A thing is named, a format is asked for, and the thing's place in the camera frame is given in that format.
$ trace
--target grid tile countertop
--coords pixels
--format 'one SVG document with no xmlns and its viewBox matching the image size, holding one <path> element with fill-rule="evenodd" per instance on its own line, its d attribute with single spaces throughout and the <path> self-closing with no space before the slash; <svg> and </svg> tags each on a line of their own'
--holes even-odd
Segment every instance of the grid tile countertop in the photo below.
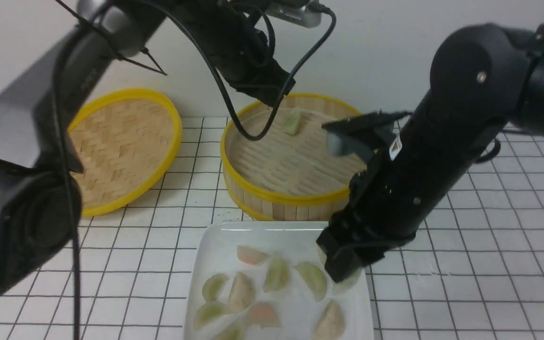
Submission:
<svg viewBox="0 0 544 340">
<path fill-rule="evenodd" d="M 181 340 L 196 248 L 212 223 L 251 220 L 220 176 L 226 118 L 183 119 L 169 172 L 81 221 L 83 340 Z M 376 340 L 544 340 L 544 138 L 499 136 L 414 242 L 367 268 Z M 69 340 L 71 249 L 0 297 L 0 340 Z"/>
</svg>

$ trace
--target black cable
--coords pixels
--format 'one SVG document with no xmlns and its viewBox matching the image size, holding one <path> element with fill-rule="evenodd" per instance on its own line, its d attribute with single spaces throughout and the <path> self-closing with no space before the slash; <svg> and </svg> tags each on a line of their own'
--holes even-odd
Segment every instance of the black cable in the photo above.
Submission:
<svg viewBox="0 0 544 340">
<path fill-rule="evenodd" d="M 152 0 L 131 0 L 131 1 L 150 6 L 164 13 L 166 17 L 168 17 L 179 28 L 179 30 L 182 31 L 182 33 L 184 33 L 188 37 L 188 39 L 195 45 L 196 49 L 199 51 L 199 53 L 203 57 L 203 60 L 205 60 L 205 64 L 207 64 L 207 67 L 209 68 L 209 71 L 211 72 L 213 79 L 215 80 L 215 83 L 220 89 L 226 108 L 228 109 L 228 112 L 230 114 L 230 117 L 232 118 L 232 121 L 236 125 L 236 129 L 239 131 L 241 135 L 244 136 L 244 138 L 247 138 L 248 140 L 253 140 L 253 141 L 260 140 L 266 135 L 266 133 L 268 133 L 268 130 L 272 126 L 272 122 L 274 121 L 274 118 L 276 116 L 276 112 L 278 112 L 279 106 L 281 105 L 280 103 L 284 99 L 283 93 L 285 93 L 286 88 L 289 86 L 289 84 L 291 84 L 293 77 L 299 71 L 299 69 L 303 66 L 303 64 L 306 61 L 308 61 L 308 59 L 320 48 L 320 46 L 326 41 L 326 39 L 328 39 L 328 37 L 331 35 L 333 30 L 335 29 L 335 25 L 337 24 L 337 17 L 335 16 L 335 13 L 333 13 L 330 9 L 322 5 L 313 8 L 313 10 L 317 10 L 329 15 L 331 17 L 331 25 L 326 30 L 324 35 L 316 42 L 316 44 L 312 48 L 310 48 L 310 50 L 305 54 L 305 56 L 303 56 L 303 58 L 301 58 L 301 60 L 298 61 L 298 63 L 292 69 L 291 73 L 289 73 L 289 77 L 287 77 L 285 84 L 283 84 L 283 86 L 281 87 L 279 91 L 278 99 L 276 100 L 276 103 L 274 104 L 274 108 L 272 109 L 272 113 L 270 114 L 270 117 L 268 118 L 268 122 L 266 122 L 266 125 L 261 131 L 261 133 L 259 133 L 256 136 L 252 136 L 247 132 L 247 130 L 245 130 L 243 125 L 240 123 L 240 120 L 238 116 L 236 115 L 236 110 L 234 106 L 232 105 L 232 100 L 230 99 L 228 90 L 226 90 L 224 82 L 222 82 L 220 73 L 218 72 L 216 67 L 213 66 L 213 63 L 207 56 L 207 53 L 203 50 L 201 45 L 199 45 L 194 35 L 192 35 L 192 33 L 188 30 L 188 28 L 181 21 L 175 18 L 173 13 L 171 13 L 171 11 L 168 8 L 158 4 L 158 2 L 153 2 Z"/>
<path fill-rule="evenodd" d="M 80 255 L 79 255 L 79 237 L 77 230 L 77 221 L 74 219 L 74 203 L 73 196 L 71 194 L 71 174 L 68 167 L 67 160 L 67 143 L 65 138 L 65 129 L 61 123 L 61 109 L 59 103 L 60 84 L 62 84 L 62 73 L 64 68 L 74 51 L 78 43 L 91 31 L 91 24 L 97 17 L 107 11 L 112 6 L 113 1 L 106 2 L 93 16 L 93 19 L 89 20 L 86 24 L 80 24 L 77 32 L 71 36 L 63 45 L 62 50 L 56 57 L 54 69 L 52 72 L 52 90 L 51 90 L 51 103 L 52 112 L 54 115 L 54 127 L 56 129 L 56 138 L 58 139 L 58 151 L 60 153 L 60 171 L 62 172 L 62 179 L 64 182 L 65 195 L 67 199 L 68 208 L 68 222 L 71 230 L 71 243 L 73 246 L 73 283 L 74 283 L 74 307 L 73 307 L 73 339 L 80 340 L 80 321 L 81 321 L 81 269 L 80 269 Z"/>
</svg>

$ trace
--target white dumpling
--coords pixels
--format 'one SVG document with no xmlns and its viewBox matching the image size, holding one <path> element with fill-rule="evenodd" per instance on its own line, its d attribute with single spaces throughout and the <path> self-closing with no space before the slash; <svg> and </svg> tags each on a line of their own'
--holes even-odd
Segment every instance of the white dumpling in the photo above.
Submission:
<svg viewBox="0 0 544 340">
<path fill-rule="evenodd" d="M 312 340 L 338 340 L 345 329 L 346 322 L 341 307 L 331 300 L 318 320 Z"/>
<path fill-rule="evenodd" d="M 239 313 L 246 310 L 255 300 L 255 287 L 251 279 L 244 273 L 238 272 L 232 282 L 228 297 L 228 310 Z"/>
</svg>

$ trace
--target white wall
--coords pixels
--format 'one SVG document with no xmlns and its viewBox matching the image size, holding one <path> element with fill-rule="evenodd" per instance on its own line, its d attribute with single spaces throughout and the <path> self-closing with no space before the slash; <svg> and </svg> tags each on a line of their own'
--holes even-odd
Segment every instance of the white wall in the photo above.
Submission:
<svg viewBox="0 0 544 340">
<path fill-rule="evenodd" d="M 297 74 L 294 91 L 330 95 L 363 111 L 414 108 L 427 90 L 436 48 L 461 26 L 497 22 L 535 29 L 544 21 L 544 0 L 321 1 L 337 13 L 339 22 L 327 43 Z M 287 70 L 329 22 L 325 18 L 320 27 L 309 30 L 272 20 L 278 37 L 276 60 Z M 0 89 L 73 22 L 54 0 L 0 0 Z M 168 77 L 115 62 L 93 97 L 147 87 L 168 95 L 183 116 L 227 116 L 198 52 L 169 21 L 147 46 Z M 253 101 L 234 91 L 231 95 L 237 110 Z"/>
</svg>

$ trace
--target yellow rim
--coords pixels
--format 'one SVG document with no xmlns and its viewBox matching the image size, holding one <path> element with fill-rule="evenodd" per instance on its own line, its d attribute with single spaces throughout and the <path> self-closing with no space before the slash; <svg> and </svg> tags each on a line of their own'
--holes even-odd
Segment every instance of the yellow rim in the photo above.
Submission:
<svg viewBox="0 0 544 340">
<path fill-rule="evenodd" d="M 179 118 L 178 110 L 176 110 L 175 106 L 173 106 L 173 103 L 171 103 L 171 101 L 166 96 L 159 92 L 147 90 L 145 88 L 130 88 L 127 90 L 116 91 L 105 95 L 104 97 L 100 97 L 99 99 L 96 99 L 91 103 L 88 103 L 81 108 L 73 122 L 71 122 L 71 125 L 68 127 L 68 131 L 73 131 L 73 129 L 77 127 L 79 123 L 83 122 L 83 120 L 86 119 L 90 114 L 103 108 L 104 106 L 110 105 L 115 102 L 126 101 L 128 99 L 147 99 L 149 101 L 153 101 L 159 104 L 160 106 L 164 107 L 165 110 L 167 110 L 169 116 L 171 117 L 173 125 L 173 139 L 171 141 L 171 147 L 169 148 L 169 152 L 165 156 L 165 159 L 161 162 L 160 166 L 157 168 L 157 170 L 155 170 L 155 172 L 153 172 L 150 177 L 148 177 L 146 181 L 144 181 L 144 183 L 139 185 L 139 187 L 136 187 L 134 190 L 130 191 L 129 194 L 120 197 L 113 202 L 97 207 L 91 207 L 89 209 L 84 209 L 83 216 L 85 217 L 110 213 L 111 211 L 117 210 L 120 207 L 126 206 L 130 202 L 133 202 L 138 197 L 142 196 L 146 191 L 148 191 L 148 189 L 153 187 L 153 185 L 157 183 L 157 181 L 165 174 L 165 172 L 173 162 L 175 155 L 177 155 L 178 153 L 179 144 L 182 140 L 182 121 Z"/>
<path fill-rule="evenodd" d="M 353 111 L 355 114 L 360 115 L 361 113 L 356 110 L 353 106 L 350 106 L 342 101 L 339 101 L 337 99 L 327 97 L 326 95 L 321 94 L 315 94 L 315 93 L 291 93 L 287 95 L 287 97 L 315 97 L 320 99 L 325 99 L 326 101 L 337 103 L 341 106 L 344 106 L 348 110 Z M 255 102 L 251 105 L 246 106 L 244 109 L 240 110 L 240 112 L 237 113 L 237 116 L 242 116 L 250 110 L 251 108 L 254 108 L 257 105 L 261 105 L 261 102 Z M 222 156 L 222 164 L 224 164 L 224 172 L 227 172 L 230 178 L 235 181 L 237 185 L 239 185 L 242 189 L 250 193 L 251 195 L 257 196 L 263 200 L 266 200 L 268 202 L 276 203 L 276 204 L 284 204 L 288 206 L 311 206 L 315 204 L 328 204 L 333 203 L 338 200 L 341 200 L 343 198 L 346 198 L 349 196 L 349 189 L 348 187 L 344 187 L 343 189 L 340 189 L 338 191 L 330 192 L 328 194 L 324 195 L 310 195 L 310 196 L 293 196 L 293 195 L 285 195 L 285 194 L 279 194 L 278 192 L 272 192 L 265 190 L 261 187 L 257 187 L 250 181 L 247 181 L 244 179 L 243 176 L 241 176 L 238 172 L 236 172 L 235 168 L 232 167 L 230 164 L 230 161 L 228 160 L 228 157 L 226 157 L 225 153 L 225 142 L 226 142 L 226 135 L 228 134 L 229 129 L 231 129 L 234 126 L 234 122 L 232 120 L 228 125 L 226 126 L 226 129 L 224 130 L 224 134 L 222 135 L 222 142 L 220 144 L 220 153 Z M 238 201 L 233 197 L 233 200 L 238 205 Z"/>
</svg>

